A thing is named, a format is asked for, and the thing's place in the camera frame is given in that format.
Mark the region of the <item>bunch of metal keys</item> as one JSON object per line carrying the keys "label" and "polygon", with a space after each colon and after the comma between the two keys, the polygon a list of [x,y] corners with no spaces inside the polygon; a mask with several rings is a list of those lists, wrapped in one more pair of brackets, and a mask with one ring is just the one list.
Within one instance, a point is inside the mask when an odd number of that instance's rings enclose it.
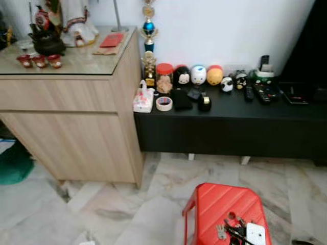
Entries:
{"label": "bunch of metal keys", "polygon": [[227,215],[227,218],[223,219],[224,224],[222,225],[217,225],[217,233],[218,233],[218,238],[220,240],[226,240],[227,239],[227,235],[229,235],[229,233],[227,232],[227,226],[231,226],[231,227],[238,227],[238,226],[242,226],[245,227],[245,222],[241,217],[238,217],[235,213],[230,212]]}

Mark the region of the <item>red plastic stool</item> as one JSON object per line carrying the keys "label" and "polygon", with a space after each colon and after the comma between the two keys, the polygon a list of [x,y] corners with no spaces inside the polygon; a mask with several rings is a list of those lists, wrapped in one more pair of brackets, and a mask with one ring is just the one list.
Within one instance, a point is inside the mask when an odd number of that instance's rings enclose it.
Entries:
{"label": "red plastic stool", "polygon": [[184,245],[230,245],[231,237],[220,240],[217,225],[233,212],[247,223],[266,227],[268,245],[273,245],[264,206],[259,195],[248,187],[205,182],[199,184],[182,210]]}

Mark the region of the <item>black low TV console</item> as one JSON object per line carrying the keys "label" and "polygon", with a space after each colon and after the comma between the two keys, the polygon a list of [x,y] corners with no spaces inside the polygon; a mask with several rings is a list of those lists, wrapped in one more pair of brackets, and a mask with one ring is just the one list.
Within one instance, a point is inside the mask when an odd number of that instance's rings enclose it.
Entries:
{"label": "black low TV console", "polygon": [[327,109],[324,103],[290,105],[284,99],[262,104],[242,93],[206,87],[212,106],[200,111],[157,109],[135,113],[144,152],[222,156],[284,157],[327,164]]}

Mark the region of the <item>black tape dispenser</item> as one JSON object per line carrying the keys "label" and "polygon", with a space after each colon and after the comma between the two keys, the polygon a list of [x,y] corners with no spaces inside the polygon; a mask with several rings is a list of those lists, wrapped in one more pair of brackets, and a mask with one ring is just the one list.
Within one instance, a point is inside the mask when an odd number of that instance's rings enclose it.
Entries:
{"label": "black tape dispenser", "polygon": [[206,92],[201,93],[201,97],[198,101],[198,110],[199,111],[210,111],[212,107],[212,101],[210,96]]}

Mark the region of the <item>slim black remote control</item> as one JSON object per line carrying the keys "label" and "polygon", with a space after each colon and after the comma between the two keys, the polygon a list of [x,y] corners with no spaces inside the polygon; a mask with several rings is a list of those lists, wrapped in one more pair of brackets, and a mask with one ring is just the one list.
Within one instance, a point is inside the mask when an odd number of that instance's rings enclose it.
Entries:
{"label": "slim black remote control", "polygon": [[246,101],[253,101],[255,99],[255,92],[252,86],[248,85],[245,87],[244,96]]}

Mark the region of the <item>white tape roll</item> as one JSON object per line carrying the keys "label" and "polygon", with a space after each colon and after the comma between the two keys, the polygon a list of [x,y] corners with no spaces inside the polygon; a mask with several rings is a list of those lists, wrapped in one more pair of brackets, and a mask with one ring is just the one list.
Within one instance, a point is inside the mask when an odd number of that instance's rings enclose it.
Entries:
{"label": "white tape roll", "polygon": [[162,112],[170,111],[173,108],[173,100],[168,96],[159,96],[155,103],[157,110]]}

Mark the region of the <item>green round phone base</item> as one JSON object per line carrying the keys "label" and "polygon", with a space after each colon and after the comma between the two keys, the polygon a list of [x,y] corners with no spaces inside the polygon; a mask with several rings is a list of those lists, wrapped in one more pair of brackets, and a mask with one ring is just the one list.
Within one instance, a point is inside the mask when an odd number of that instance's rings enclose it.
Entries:
{"label": "green round phone base", "polygon": [[273,71],[261,71],[259,69],[254,70],[255,84],[272,84],[274,79],[275,73]]}

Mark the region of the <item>white blue plush toy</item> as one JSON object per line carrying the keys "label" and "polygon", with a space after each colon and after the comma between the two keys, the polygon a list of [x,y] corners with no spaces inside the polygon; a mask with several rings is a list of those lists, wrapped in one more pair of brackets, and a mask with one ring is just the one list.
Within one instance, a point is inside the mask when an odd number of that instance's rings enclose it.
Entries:
{"label": "white blue plush toy", "polygon": [[194,85],[201,85],[206,80],[206,68],[203,65],[195,65],[190,70],[191,82]]}

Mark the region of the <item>small gold trophy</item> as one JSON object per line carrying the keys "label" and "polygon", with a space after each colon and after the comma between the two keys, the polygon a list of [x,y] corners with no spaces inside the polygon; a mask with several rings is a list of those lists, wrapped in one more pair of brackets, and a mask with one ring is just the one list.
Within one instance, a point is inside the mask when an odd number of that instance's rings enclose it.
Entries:
{"label": "small gold trophy", "polygon": [[156,58],[153,51],[145,51],[141,61],[144,65],[144,80],[147,86],[156,86]]}

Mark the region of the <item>black television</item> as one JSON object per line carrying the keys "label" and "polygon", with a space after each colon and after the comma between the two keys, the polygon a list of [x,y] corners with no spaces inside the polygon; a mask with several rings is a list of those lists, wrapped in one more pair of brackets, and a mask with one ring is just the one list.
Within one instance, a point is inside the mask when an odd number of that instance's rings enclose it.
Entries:
{"label": "black television", "polygon": [[327,0],[315,0],[290,58],[280,75],[281,83],[326,89],[325,28]]}

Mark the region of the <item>red packet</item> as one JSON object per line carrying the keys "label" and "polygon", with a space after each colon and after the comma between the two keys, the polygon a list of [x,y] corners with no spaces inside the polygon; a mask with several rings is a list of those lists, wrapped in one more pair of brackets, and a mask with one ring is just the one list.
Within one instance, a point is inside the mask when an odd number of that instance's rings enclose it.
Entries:
{"label": "red packet", "polygon": [[124,37],[124,33],[110,33],[100,43],[100,47],[117,47],[121,44]]}

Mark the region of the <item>green bag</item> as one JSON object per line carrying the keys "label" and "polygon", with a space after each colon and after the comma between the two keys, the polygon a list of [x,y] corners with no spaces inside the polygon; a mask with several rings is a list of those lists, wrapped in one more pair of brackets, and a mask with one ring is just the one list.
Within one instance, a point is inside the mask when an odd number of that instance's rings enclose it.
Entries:
{"label": "green bag", "polygon": [[30,152],[18,140],[0,153],[0,186],[17,184],[34,168]]}

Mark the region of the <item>metal lamp stand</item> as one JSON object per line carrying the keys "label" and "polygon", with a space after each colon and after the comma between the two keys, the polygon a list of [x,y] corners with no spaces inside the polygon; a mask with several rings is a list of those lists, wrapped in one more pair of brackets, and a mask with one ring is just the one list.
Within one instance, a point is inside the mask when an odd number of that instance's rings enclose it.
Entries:
{"label": "metal lamp stand", "polygon": [[116,18],[116,26],[114,26],[114,28],[112,28],[111,31],[113,33],[128,31],[129,28],[124,27],[121,24],[121,15],[120,15],[120,12],[119,12],[118,0],[112,0],[112,2],[113,2],[114,14],[115,14],[115,18]]}

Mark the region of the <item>white robed figurine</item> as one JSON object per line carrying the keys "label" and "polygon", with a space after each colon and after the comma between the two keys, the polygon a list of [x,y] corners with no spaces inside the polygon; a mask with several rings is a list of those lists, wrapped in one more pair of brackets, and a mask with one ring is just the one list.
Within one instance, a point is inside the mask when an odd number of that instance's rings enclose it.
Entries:
{"label": "white robed figurine", "polygon": [[67,47],[93,44],[100,31],[90,19],[88,0],[46,0],[49,19]]}

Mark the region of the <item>black cordless phone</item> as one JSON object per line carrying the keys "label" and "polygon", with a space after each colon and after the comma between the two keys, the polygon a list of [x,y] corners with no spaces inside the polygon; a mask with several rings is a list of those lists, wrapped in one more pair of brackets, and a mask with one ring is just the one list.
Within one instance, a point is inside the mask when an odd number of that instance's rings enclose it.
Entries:
{"label": "black cordless phone", "polygon": [[270,70],[271,70],[271,68],[270,68],[270,56],[269,55],[261,56],[259,71],[269,72]]}

